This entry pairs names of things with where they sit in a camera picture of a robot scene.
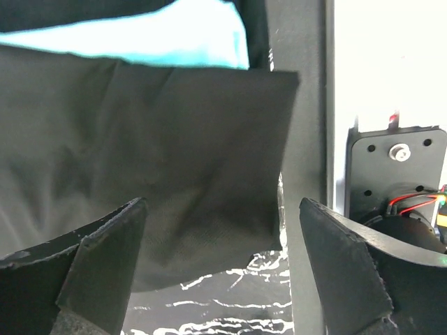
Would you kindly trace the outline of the black marbled table mat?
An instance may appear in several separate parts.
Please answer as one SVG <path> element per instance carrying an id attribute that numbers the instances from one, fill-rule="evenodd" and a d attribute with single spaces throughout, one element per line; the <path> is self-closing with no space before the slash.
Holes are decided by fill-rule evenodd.
<path id="1" fill-rule="evenodd" d="M 135 294 L 124 334 L 325 334 L 300 224 L 300 202 L 332 198 L 326 101 L 326 21 L 330 1 L 268 1 L 270 66 L 297 70 L 294 106 L 279 182 L 281 251 L 244 269 Z"/>

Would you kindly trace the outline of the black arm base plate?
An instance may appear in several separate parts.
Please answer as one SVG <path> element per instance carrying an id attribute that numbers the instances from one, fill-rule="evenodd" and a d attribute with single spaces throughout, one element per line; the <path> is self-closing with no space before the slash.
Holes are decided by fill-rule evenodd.
<path id="1" fill-rule="evenodd" d="M 445 253 L 432 221 L 446 200 L 446 132 L 438 126 L 360 133 L 346 145 L 344 214 L 408 244 Z"/>

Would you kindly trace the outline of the black t shirt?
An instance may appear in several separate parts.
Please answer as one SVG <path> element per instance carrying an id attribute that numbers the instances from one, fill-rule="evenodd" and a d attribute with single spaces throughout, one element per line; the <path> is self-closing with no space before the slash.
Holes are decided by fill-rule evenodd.
<path id="1" fill-rule="evenodd" d="M 134 290 L 281 249 L 295 72 L 1 48 L 1 254 L 147 203 Z"/>

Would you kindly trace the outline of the folded teal t shirt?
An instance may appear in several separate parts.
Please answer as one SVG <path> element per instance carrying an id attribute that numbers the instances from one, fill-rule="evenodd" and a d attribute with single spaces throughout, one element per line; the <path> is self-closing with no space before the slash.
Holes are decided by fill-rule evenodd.
<path id="1" fill-rule="evenodd" d="M 250 67 L 244 23 L 227 1 L 174 1 L 151 13 L 3 32 L 1 44 L 154 66 Z"/>

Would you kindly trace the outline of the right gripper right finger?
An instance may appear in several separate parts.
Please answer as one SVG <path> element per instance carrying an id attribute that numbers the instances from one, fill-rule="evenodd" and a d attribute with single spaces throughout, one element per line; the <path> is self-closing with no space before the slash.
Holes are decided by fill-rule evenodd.
<path id="1" fill-rule="evenodd" d="M 308 198 L 300 223 L 330 334 L 446 333 L 446 255 Z"/>

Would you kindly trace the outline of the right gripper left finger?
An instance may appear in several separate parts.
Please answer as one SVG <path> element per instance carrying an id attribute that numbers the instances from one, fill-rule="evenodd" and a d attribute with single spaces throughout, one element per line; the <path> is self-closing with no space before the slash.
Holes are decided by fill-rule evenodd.
<path id="1" fill-rule="evenodd" d="M 120 334 L 147 205 L 107 216 L 1 259 L 2 334 Z"/>

